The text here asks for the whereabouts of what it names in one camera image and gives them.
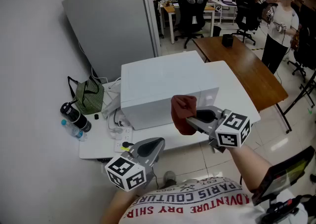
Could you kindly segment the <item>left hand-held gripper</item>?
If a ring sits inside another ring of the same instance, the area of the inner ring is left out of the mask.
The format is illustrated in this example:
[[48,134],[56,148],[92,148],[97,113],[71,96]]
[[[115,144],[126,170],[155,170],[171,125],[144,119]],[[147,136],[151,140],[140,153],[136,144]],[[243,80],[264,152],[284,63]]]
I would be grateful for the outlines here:
[[154,177],[153,167],[164,147],[165,139],[162,137],[145,139],[129,146],[105,165],[110,182],[127,192],[139,186],[146,187]]

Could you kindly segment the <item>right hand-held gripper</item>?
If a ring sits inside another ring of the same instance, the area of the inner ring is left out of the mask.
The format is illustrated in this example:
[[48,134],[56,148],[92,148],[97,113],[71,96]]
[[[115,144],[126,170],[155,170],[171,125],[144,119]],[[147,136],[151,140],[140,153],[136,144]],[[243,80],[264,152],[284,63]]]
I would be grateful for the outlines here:
[[197,115],[186,122],[208,135],[209,145],[221,153],[226,148],[240,148],[251,132],[249,117],[215,106],[197,108]]

